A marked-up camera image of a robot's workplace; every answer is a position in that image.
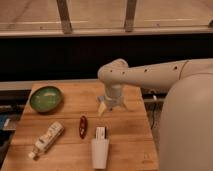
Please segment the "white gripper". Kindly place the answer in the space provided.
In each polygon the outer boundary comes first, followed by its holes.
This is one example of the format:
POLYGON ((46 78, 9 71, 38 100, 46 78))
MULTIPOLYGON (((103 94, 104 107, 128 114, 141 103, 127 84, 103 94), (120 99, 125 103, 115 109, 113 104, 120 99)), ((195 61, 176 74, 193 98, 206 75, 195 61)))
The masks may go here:
POLYGON ((112 109, 116 106, 120 106, 122 109, 127 110, 127 106, 124 103, 124 96, 122 95, 122 92, 123 92, 122 85, 106 85, 105 102, 100 103, 98 108, 98 116, 101 117, 105 112, 105 110, 107 109, 107 107, 112 109))

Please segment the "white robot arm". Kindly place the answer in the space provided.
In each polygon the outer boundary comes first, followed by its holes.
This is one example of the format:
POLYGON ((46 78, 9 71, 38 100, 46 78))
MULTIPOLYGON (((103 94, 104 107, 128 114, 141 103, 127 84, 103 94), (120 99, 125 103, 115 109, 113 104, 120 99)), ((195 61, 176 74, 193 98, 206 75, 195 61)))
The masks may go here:
POLYGON ((116 59, 98 70, 104 111, 124 104, 133 85, 165 91, 160 120, 159 171, 213 171, 213 59, 130 67, 116 59))

